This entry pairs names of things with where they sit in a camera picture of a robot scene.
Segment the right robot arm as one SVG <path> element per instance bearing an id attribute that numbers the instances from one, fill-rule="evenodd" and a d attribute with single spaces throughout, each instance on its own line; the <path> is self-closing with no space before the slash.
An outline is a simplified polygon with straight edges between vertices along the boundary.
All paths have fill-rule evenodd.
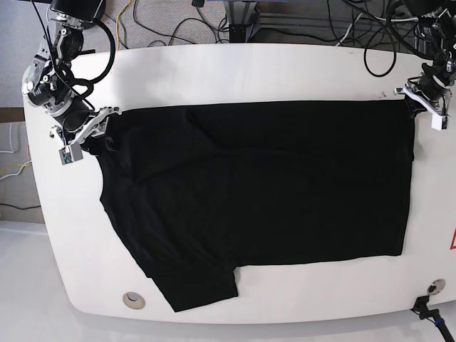
<path id="1" fill-rule="evenodd" d="M 43 108 L 58 123 L 51 136 L 61 139 L 61 162 L 69 164 L 82 160 L 86 140 L 103 136 L 110 116 L 121 113 L 117 107 L 96 110 L 88 101 L 95 85 L 113 67 L 116 45 L 110 29 L 101 21 L 104 1 L 52 1 L 49 10 L 56 15 L 56 30 L 51 33 L 48 24 L 41 24 L 43 38 L 23 76 L 21 91 L 30 104 Z M 87 53 L 83 32 L 94 26 L 108 37 L 108 63 L 95 78 L 77 78 L 71 70 L 72 62 Z"/>

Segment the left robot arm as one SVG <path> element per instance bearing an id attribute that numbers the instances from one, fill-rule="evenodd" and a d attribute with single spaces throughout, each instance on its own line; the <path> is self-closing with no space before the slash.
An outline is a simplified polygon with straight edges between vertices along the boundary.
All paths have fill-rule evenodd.
<path id="1" fill-rule="evenodd" d="M 393 15 L 404 6 L 418 20 L 418 36 L 430 45 L 423 53 L 411 46 L 394 28 Z M 395 1 L 385 17 L 385 25 L 397 41 L 424 61 L 419 76 L 409 78 L 401 93 L 421 110 L 441 118 L 449 117 L 451 88 L 455 85 L 455 3 L 453 1 Z"/>

